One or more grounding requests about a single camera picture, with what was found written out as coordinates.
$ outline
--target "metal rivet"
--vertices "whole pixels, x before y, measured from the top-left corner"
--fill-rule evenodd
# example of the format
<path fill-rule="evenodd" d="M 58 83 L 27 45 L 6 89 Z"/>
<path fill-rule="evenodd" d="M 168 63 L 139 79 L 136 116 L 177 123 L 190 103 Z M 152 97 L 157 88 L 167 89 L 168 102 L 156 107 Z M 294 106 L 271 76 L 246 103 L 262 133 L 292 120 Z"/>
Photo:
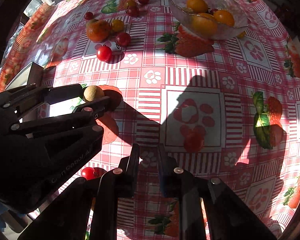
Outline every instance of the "metal rivet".
<path fill-rule="evenodd" d="M 18 130 L 20 128 L 20 124 L 18 123 L 15 123 L 11 126 L 11 130 L 15 131 L 15 130 Z"/>
<path fill-rule="evenodd" d="M 121 168 L 115 168 L 113 170 L 113 173 L 116 174 L 116 175 L 121 174 L 122 173 L 122 169 Z"/>
<path fill-rule="evenodd" d="M 93 111 L 93 109 L 91 107 L 85 107 L 84 109 L 82 109 L 82 111 L 91 112 Z"/>
<path fill-rule="evenodd" d="M 181 174 L 181 173 L 183 173 L 183 168 L 174 168 L 174 170 L 173 170 L 176 174 Z"/>
<path fill-rule="evenodd" d="M 212 184 L 218 185 L 220 182 L 221 182 L 221 180 L 217 177 L 211 179 Z"/>
<path fill-rule="evenodd" d="M 96 132 L 101 132 L 102 131 L 102 127 L 100 125 L 94 125 L 94 126 L 92 126 L 92 130 L 94 130 Z"/>

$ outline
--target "beige ball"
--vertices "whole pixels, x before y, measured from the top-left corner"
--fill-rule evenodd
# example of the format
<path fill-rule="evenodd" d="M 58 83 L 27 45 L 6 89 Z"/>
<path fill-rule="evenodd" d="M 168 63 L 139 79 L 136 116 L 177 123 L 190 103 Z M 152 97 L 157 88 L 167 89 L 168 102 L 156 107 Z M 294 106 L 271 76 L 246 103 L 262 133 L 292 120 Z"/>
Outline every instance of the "beige ball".
<path fill-rule="evenodd" d="M 103 90 L 98 86 L 88 86 L 83 92 L 83 99 L 85 102 L 90 102 L 104 96 Z"/>

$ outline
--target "tablecloth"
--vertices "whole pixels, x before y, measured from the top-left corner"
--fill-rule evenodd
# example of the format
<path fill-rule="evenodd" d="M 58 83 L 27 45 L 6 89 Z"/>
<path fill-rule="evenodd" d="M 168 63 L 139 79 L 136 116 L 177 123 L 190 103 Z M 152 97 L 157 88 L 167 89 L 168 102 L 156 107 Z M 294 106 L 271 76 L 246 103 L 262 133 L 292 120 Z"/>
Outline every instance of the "tablecloth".
<path fill-rule="evenodd" d="M 42 85 L 110 85 L 122 92 L 123 102 L 105 121 L 118 134 L 105 138 L 102 151 L 86 164 L 109 171 L 130 154 L 132 143 L 141 146 L 135 196 L 118 202 L 117 238 L 177 239 L 178 225 L 164 222 L 175 216 L 176 200 L 163 198 L 159 190 L 158 143 L 183 169 L 201 178 L 221 178 L 279 237 L 295 212 L 283 205 L 284 194 L 300 172 L 300 70 L 295 73 L 298 77 L 286 73 L 294 47 L 288 45 L 288 33 L 279 19 L 263 0 L 235 0 L 249 19 L 245 37 L 215 41 L 213 53 L 184 58 L 156 46 L 157 39 L 173 33 L 177 23 L 168 0 L 150 0 L 138 18 L 124 11 L 101 13 L 108 1 L 60 2 L 45 26 L 51 34 L 38 38 L 24 65 L 53 62 L 51 51 L 58 44 L 66 52 Z M 97 19 L 121 19 L 131 45 L 117 49 L 113 39 L 89 41 L 83 19 L 87 11 Z M 96 58 L 96 48 L 102 44 L 114 52 L 109 63 Z M 272 149 L 262 147 L 255 137 L 258 107 L 253 95 L 261 95 L 263 107 L 272 98 L 282 106 L 278 126 L 284 135 Z M 74 99 L 50 110 L 44 107 L 39 115 L 70 113 L 71 106 L 79 103 Z M 195 130 L 204 133 L 204 146 L 187 153 L 186 134 Z M 59 191 L 79 175 L 80 171 Z"/>

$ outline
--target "glass bowl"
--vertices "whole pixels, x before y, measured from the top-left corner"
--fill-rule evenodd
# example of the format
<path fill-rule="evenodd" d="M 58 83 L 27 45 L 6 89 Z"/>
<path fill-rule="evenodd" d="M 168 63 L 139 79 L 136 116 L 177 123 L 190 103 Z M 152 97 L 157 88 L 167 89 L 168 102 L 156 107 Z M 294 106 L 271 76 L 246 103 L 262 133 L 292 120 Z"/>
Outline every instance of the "glass bowl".
<path fill-rule="evenodd" d="M 224 9 L 229 11 L 234 17 L 234 27 L 223 23 L 217 23 L 217 30 L 214 34 L 205 35 L 198 32 L 192 26 L 194 17 L 203 17 L 197 14 L 187 13 L 182 8 L 186 7 L 187 0 L 169 0 L 169 6 L 173 16 L 186 28 L 202 38 L 213 40 L 227 40 L 238 36 L 248 28 L 248 19 L 245 13 L 234 0 L 204 0 L 210 9 Z"/>

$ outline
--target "table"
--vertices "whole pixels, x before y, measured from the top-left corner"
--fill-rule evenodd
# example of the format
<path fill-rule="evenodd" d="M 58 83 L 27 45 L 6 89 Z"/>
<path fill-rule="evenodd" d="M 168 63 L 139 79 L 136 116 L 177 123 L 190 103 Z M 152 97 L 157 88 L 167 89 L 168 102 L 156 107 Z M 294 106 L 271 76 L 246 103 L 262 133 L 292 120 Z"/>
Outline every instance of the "table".
<path fill-rule="evenodd" d="M 30 61 L 45 65 L 53 47 L 66 44 L 55 73 L 48 74 L 42 85 L 109 85 L 122 92 L 124 102 L 108 116 L 118 136 L 105 136 L 102 152 L 86 165 L 109 171 L 130 154 L 132 143 L 141 146 L 135 197 L 118 203 L 118 239 L 176 238 L 171 224 L 160 227 L 153 220 L 156 215 L 173 215 L 170 207 L 175 202 L 159 191 L 158 143 L 183 169 L 202 178 L 221 178 L 279 237 L 295 212 L 282 204 L 283 195 L 300 172 L 300 78 L 284 71 L 289 65 L 284 26 L 262 0 L 235 0 L 250 22 L 245 37 L 215 42 L 213 53 L 184 58 L 155 46 L 163 33 L 173 32 L 177 21 L 168 0 L 150 0 L 139 18 L 124 11 L 100 13 L 108 1 L 60 2 L 45 26 L 53 26 L 51 35 L 31 48 L 23 65 Z M 89 41 L 83 19 L 87 11 L 96 13 L 97 19 L 123 20 L 132 36 L 131 46 L 119 50 L 113 39 L 100 44 Z M 96 59 L 96 48 L 102 44 L 114 51 L 110 63 Z M 294 48 L 290 43 L 288 47 L 291 54 Z M 277 125 L 284 130 L 283 137 L 266 142 L 276 145 L 272 149 L 265 149 L 254 135 L 254 117 L 260 108 L 252 94 L 260 96 L 258 91 L 263 93 L 263 105 L 274 97 L 283 109 Z M 42 108 L 39 115 L 69 113 L 77 103 L 59 103 L 50 112 Z M 191 131 L 204 134 L 204 147 L 198 153 L 186 153 L 183 145 Z M 79 175 L 80 171 L 59 191 Z"/>

